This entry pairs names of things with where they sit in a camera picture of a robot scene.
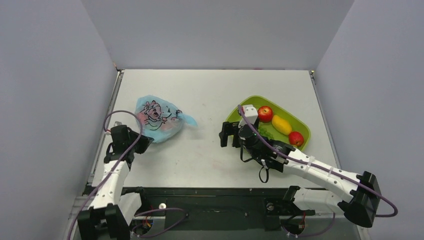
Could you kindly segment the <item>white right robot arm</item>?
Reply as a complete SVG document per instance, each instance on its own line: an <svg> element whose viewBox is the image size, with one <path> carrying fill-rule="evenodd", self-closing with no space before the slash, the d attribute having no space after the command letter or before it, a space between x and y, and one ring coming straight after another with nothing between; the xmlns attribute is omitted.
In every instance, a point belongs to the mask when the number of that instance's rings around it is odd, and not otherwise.
<svg viewBox="0 0 424 240"><path fill-rule="evenodd" d="M361 227L370 228L377 217L380 204L380 186L377 177L364 171L362 174L334 168L313 156L279 140L269 139L254 132L247 124L225 121L219 133L221 147L226 147L232 136L232 146L247 152L250 157L244 163L256 161L265 170L267 183L269 171L295 175L325 190L321 193L296 187L282 199L283 209L294 214L298 210L314 210L343 213L345 218Z"/></svg>

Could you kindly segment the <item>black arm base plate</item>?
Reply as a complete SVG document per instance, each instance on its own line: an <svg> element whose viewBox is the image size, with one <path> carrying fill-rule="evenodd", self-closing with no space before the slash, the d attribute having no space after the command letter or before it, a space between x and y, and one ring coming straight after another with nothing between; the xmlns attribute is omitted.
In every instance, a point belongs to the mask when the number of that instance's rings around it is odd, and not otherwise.
<svg viewBox="0 0 424 240"><path fill-rule="evenodd" d="M283 217L314 216L317 208L295 205L298 186L288 188L124 187L118 198L134 197L130 219L164 217L176 231L278 230Z"/></svg>

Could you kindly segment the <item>blue printed plastic bag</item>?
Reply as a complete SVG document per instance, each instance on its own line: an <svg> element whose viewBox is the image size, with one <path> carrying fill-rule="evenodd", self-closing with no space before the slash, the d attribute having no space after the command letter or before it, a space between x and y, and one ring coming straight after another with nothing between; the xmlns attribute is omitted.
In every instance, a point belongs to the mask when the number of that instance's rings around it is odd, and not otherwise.
<svg viewBox="0 0 424 240"><path fill-rule="evenodd" d="M196 120L183 113L173 103L157 96L146 95L137 99L135 112L142 134L162 143L176 135L184 125L196 127Z"/></svg>

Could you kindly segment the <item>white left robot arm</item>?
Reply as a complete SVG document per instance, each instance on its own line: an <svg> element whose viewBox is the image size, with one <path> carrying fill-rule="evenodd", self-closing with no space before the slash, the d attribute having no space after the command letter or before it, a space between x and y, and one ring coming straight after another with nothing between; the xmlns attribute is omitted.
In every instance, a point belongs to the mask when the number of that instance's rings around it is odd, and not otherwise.
<svg viewBox="0 0 424 240"><path fill-rule="evenodd" d="M86 210L78 213L76 221L83 240L130 239L130 223L134 216L143 215L149 209L149 201L140 196L137 187L129 197L124 191L135 154L143 154L151 143L152 137L133 131L126 125L112 127L111 143L106 148L103 159L103 177L93 190L94 197Z"/></svg>

